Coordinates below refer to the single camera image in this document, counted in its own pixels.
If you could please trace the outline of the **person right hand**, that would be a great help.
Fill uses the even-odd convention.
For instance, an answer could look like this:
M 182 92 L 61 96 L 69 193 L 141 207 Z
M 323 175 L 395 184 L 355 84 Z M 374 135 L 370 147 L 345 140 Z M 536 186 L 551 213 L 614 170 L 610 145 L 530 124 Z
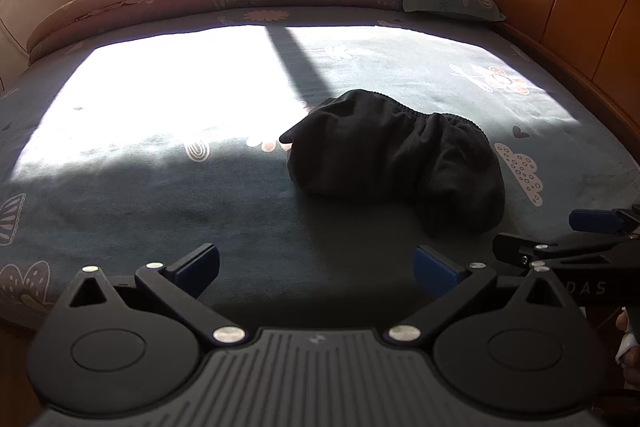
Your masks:
M 639 341 L 631 328 L 627 310 L 622 308 L 616 319 L 616 327 L 624 333 L 616 353 L 616 362 L 623 367 L 625 388 L 640 390 Z

